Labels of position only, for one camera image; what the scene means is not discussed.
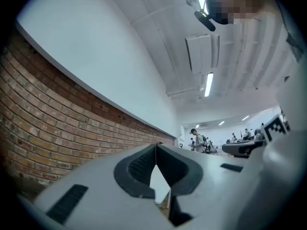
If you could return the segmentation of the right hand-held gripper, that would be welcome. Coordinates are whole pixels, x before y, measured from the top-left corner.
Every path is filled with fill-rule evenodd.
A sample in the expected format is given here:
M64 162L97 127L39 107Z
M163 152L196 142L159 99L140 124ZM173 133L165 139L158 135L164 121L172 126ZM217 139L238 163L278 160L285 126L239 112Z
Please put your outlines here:
M222 145L222 151L234 157L248 157L254 149L264 146L265 143L272 143L287 135L289 131L288 122L283 121L282 115L276 115L255 130L256 139L260 140L245 140L224 144Z

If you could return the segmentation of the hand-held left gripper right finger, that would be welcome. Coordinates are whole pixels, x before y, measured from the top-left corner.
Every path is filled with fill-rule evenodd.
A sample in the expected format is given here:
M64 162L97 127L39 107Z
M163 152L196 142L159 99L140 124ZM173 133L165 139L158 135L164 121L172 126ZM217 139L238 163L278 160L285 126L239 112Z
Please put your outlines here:
M158 227L261 227L262 149L248 159L157 145L156 161L171 186L171 210Z

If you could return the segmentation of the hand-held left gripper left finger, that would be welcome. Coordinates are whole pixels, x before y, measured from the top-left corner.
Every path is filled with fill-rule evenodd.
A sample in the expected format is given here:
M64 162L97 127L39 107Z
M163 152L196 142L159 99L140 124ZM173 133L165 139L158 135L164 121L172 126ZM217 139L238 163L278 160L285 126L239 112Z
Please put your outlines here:
M34 205L65 230L172 230L150 178L155 145L88 161L47 187Z

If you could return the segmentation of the person's grey clothed torso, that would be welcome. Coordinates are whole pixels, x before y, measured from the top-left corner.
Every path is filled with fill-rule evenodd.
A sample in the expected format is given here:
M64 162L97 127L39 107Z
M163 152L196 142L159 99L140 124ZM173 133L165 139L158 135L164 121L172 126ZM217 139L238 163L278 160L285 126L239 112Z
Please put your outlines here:
M286 8L267 5L264 10L282 20L288 36L286 42L297 64L277 92L276 99L291 131L307 132L307 42Z

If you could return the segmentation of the white ceiling air conditioner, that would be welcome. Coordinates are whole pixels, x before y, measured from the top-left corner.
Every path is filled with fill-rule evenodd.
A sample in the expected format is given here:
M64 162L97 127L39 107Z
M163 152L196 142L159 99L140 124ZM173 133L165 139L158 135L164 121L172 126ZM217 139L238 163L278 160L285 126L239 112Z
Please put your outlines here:
M189 65L193 74L211 72L218 66L220 35L201 35L185 38Z

